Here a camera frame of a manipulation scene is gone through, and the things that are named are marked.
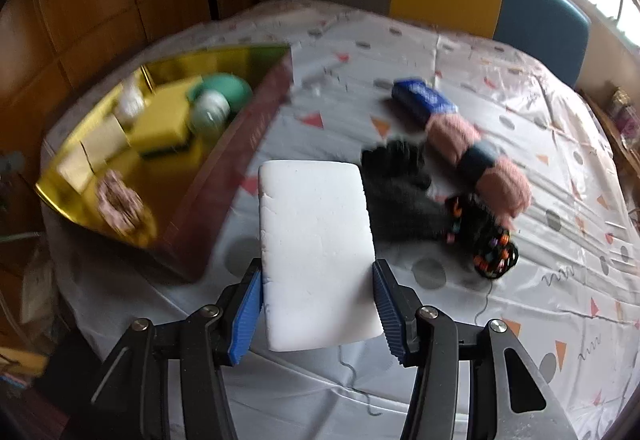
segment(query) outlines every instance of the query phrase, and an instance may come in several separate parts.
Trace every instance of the white tablecloth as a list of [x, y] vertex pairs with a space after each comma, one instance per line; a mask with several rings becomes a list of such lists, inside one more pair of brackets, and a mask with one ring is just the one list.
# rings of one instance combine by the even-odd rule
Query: white tablecloth
[[[204, 277], [183, 285], [144, 255], [62, 221], [44, 208], [60, 290], [105, 357], [136, 317], [184, 318], [238, 281], [259, 255], [258, 166], [269, 159], [349, 160], [363, 146], [419, 128], [389, 101], [399, 77], [420, 76], [460, 107], [521, 166], [533, 203], [514, 221], [517, 266], [482, 279], [469, 257], [439, 243], [376, 244], [399, 283], [453, 319], [510, 324], [566, 409], [579, 438], [601, 436], [638, 383], [638, 237], [629, 223], [609, 144], [590, 111], [538, 61], [507, 45], [438, 33], [340, 6], [281, 0], [222, 23], [193, 27], [146, 49], [89, 90], [52, 129], [43, 164], [69, 131], [139, 64], [210, 45], [286, 40], [295, 85], [246, 172]], [[431, 195], [462, 186], [430, 162]], [[464, 438], [468, 373], [461, 366], [456, 438]], [[266, 349], [264, 321], [251, 351], [225, 371], [240, 439], [398, 438], [415, 370], [383, 336], [306, 352]], [[182, 418], [177, 381], [172, 427]]]

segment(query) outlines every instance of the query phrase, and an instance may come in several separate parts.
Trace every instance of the yarn skein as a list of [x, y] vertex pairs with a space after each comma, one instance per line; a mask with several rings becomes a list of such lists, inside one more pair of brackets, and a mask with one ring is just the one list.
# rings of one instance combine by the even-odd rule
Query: yarn skein
[[475, 186], [489, 209], [508, 223], [531, 202], [524, 173], [505, 155], [495, 155], [457, 108], [421, 80], [398, 80], [393, 97], [424, 123], [427, 141]]

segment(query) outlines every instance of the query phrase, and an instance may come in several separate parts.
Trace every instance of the blue gripper pad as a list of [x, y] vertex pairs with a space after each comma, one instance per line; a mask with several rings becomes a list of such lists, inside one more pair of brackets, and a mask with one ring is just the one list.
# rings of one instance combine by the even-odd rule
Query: blue gripper pad
[[231, 323], [230, 344], [228, 348], [229, 362], [235, 366], [247, 353], [254, 337], [255, 326], [262, 310], [262, 270], [251, 267], [244, 275], [241, 287], [248, 283], [244, 297]]
[[373, 297], [391, 354], [403, 366], [415, 366], [420, 350], [415, 312], [422, 304], [409, 287], [398, 285], [385, 260], [373, 263]]

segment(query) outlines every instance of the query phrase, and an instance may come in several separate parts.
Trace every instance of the yellow sponge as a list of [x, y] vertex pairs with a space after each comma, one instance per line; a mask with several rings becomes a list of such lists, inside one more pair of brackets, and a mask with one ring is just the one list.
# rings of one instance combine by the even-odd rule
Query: yellow sponge
[[186, 144], [190, 109], [187, 92], [200, 81], [202, 77], [196, 76], [156, 88], [129, 134], [131, 147], [144, 154]]

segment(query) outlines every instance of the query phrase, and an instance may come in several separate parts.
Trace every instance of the box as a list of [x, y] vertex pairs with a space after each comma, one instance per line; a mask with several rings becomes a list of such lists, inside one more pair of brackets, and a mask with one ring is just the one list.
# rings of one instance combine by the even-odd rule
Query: box
[[56, 166], [82, 137], [110, 113], [122, 91], [113, 88], [71, 132], [36, 184], [40, 197], [68, 220], [147, 250], [184, 279], [194, 281], [209, 255], [244, 173], [292, 83], [288, 45], [211, 48], [143, 65], [137, 71], [145, 97], [162, 84], [226, 72], [244, 78], [254, 95], [235, 116], [213, 149], [197, 142], [185, 155], [143, 160], [131, 149], [107, 168], [122, 173], [154, 215], [155, 229], [145, 236], [123, 237], [102, 220], [95, 206], [92, 179], [82, 194], [60, 177]]

